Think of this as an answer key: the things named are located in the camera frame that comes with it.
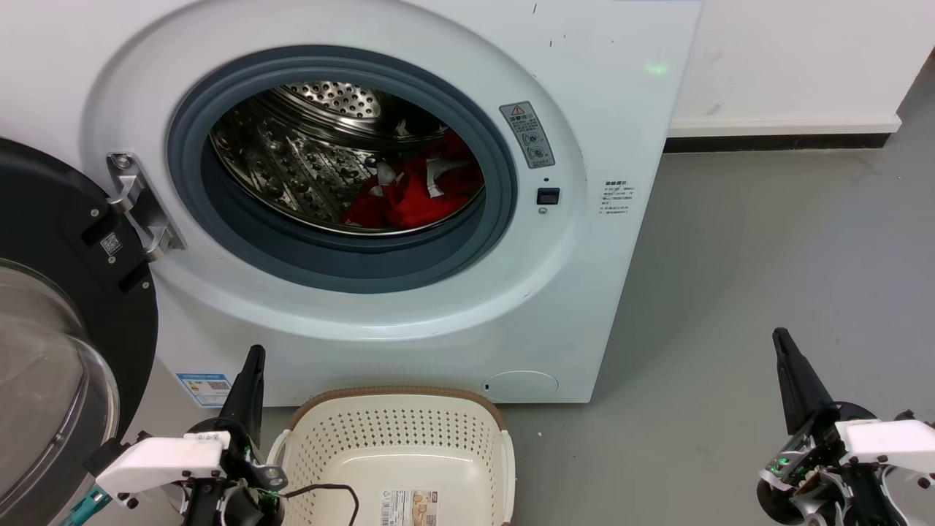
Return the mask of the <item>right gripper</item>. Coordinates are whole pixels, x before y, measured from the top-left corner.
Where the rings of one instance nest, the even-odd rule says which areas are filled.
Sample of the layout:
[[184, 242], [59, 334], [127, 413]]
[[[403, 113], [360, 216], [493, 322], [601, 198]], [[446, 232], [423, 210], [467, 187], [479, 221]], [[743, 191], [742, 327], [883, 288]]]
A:
[[837, 404], [787, 329], [774, 330], [776, 370], [789, 441], [769, 460], [757, 500], [785, 525], [901, 525], [885, 489], [890, 469], [845, 452], [838, 424], [869, 420], [858, 404]]

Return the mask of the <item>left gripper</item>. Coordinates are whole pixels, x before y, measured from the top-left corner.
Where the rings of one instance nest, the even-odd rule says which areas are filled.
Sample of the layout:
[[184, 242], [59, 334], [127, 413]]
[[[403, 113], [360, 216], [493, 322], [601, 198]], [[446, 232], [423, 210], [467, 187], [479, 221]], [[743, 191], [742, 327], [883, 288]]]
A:
[[284, 511], [278, 493], [287, 475], [271, 457], [260, 454], [266, 349], [251, 346], [220, 417], [191, 427], [194, 434], [227, 432], [220, 465], [206, 476], [184, 473], [180, 515], [184, 525], [281, 525]]

